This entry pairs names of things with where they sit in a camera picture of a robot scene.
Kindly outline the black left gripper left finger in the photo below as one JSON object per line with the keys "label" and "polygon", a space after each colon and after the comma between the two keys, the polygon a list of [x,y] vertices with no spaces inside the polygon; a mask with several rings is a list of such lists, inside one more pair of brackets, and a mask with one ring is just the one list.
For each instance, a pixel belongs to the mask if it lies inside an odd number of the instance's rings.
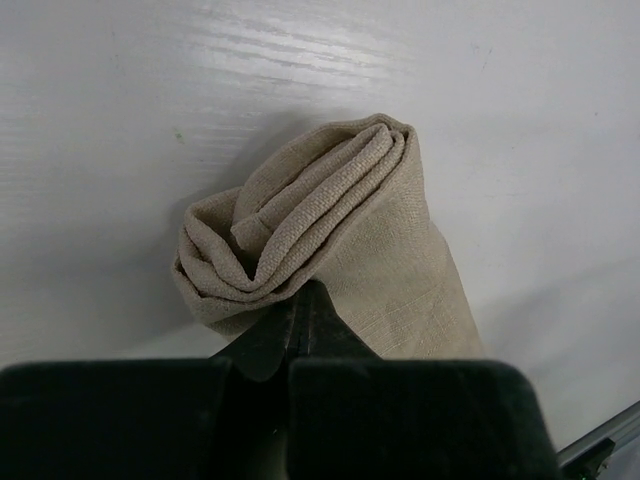
{"label": "black left gripper left finger", "polygon": [[1,373],[5,479],[290,479],[295,299],[209,358]]}

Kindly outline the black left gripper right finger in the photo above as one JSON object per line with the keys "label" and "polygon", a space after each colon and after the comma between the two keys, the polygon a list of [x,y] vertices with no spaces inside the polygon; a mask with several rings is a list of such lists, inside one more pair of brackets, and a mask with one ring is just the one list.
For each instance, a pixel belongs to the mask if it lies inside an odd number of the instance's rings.
{"label": "black left gripper right finger", "polygon": [[382,360],[326,288],[296,298],[289,350],[293,479],[557,479],[533,387],[492,360]]}

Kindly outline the beige cloth napkin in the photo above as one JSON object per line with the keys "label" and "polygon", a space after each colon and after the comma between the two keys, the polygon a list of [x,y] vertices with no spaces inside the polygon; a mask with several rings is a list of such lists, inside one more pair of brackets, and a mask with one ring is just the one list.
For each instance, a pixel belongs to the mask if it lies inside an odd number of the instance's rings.
{"label": "beige cloth napkin", "polygon": [[417,133],[385,114],[324,124],[191,204],[171,270],[195,319],[228,340],[316,280],[380,356],[484,353],[429,214]]}

